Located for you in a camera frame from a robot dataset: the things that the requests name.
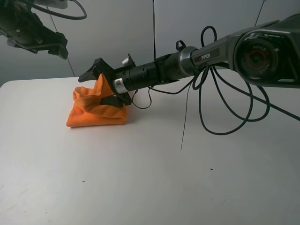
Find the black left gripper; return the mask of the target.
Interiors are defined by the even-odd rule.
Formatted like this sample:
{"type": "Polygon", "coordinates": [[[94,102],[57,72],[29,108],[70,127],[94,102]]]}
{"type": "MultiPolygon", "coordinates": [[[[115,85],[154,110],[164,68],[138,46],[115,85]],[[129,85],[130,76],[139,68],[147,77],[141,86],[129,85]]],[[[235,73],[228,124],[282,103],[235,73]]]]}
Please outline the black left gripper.
{"type": "Polygon", "coordinates": [[[68,57],[68,40],[62,33],[49,31],[43,33],[43,42],[36,48],[37,51],[48,51],[48,54],[55,55],[66,60],[68,57]]]}

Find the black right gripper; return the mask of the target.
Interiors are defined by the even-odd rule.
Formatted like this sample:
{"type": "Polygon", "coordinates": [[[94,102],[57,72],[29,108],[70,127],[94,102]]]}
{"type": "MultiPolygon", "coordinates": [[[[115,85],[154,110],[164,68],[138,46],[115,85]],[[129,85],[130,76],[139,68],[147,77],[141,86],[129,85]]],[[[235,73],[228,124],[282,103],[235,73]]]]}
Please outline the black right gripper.
{"type": "Polygon", "coordinates": [[[132,100],[129,95],[128,89],[125,87],[126,73],[136,67],[130,54],[122,61],[122,67],[113,69],[102,58],[94,60],[93,66],[88,69],[84,74],[80,75],[78,82],[96,81],[98,74],[102,74],[112,94],[103,97],[100,100],[101,105],[110,105],[114,107],[123,107],[123,105],[131,105],[132,100]]]}

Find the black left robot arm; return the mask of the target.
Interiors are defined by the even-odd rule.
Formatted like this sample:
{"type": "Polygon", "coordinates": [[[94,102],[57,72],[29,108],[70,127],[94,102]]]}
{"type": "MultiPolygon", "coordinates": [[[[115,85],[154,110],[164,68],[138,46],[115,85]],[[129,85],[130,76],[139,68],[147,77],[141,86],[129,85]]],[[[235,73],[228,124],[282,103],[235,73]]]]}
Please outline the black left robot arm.
{"type": "Polygon", "coordinates": [[[32,12],[30,4],[66,8],[65,0],[2,0],[0,2],[0,34],[7,38],[7,44],[34,54],[48,51],[67,59],[67,39],[62,33],[44,26],[38,15],[32,12]]]}

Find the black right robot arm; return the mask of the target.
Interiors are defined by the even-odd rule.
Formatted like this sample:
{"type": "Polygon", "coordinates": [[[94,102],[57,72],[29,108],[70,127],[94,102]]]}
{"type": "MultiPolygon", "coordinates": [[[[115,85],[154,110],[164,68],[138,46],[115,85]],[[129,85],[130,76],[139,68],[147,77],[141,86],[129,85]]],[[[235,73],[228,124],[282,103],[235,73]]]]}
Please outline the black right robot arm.
{"type": "Polygon", "coordinates": [[[256,86],[297,88],[300,85],[298,14],[238,31],[199,49],[178,41],[176,49],[175,53],[140,66],[127,57],[117,69],[99,58],[78,81],[97,80],[103,75],[114,95],[125,105],[131,103],[130,91],[194,76],[204,66],[227,67],[256,86]]]}

